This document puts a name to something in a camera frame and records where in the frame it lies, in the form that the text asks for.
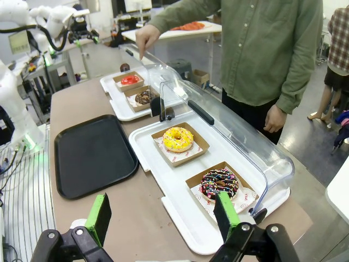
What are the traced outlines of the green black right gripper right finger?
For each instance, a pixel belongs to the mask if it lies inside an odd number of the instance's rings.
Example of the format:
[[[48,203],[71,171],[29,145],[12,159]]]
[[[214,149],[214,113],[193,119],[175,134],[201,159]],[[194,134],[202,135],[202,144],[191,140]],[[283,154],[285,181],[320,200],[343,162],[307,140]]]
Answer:
[[[283,225],[262,229],[241,222],[226,192],[216,194],[214,215],[224,243],[211,261],[242,261],[246,255],[258,261],[299,261]]]

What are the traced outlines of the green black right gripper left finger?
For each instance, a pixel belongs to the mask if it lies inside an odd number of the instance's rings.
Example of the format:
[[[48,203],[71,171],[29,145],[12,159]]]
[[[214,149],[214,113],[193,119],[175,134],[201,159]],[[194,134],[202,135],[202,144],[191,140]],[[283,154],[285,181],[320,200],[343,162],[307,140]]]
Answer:
[[[98,194],[87,219],[73,221],[64,234],[54,229],[43,231],[31,261],[112,261],[104,250],[111,216],[108,195]]]

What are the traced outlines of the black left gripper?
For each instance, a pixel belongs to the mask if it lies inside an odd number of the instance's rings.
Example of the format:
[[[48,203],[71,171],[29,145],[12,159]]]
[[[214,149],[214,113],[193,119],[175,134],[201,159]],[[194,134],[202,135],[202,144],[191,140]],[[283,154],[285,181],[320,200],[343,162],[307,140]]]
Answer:
[[[99,35],[93,35],[92,32],[87,30],[87,24],[85,22],[83,23],[76,23],[74,22],[70,28],[68,33],[68,41],[74,41],[76,46],[80,45],[81,39],[90,39],[93,40],[95,44],[99,43]]]

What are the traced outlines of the person's right hand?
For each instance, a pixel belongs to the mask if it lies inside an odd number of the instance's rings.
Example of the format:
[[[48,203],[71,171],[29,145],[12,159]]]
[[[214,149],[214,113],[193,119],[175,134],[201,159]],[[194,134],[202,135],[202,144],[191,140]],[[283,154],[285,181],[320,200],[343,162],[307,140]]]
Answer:
[[[160,31],[153,25],[145,25],[136,31],[136,45],[139,49],[140,60],[143,59],[145,52],[159,39],[160,35]]]

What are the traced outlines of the person's left hand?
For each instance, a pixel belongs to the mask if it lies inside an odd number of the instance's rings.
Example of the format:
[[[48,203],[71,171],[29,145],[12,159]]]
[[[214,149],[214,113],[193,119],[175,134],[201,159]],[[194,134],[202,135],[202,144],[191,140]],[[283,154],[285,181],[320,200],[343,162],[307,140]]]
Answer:
[[[278,132],[286,123],[287,114],[276,105],[273,105],[267,112],[264,130],[269,133]]]

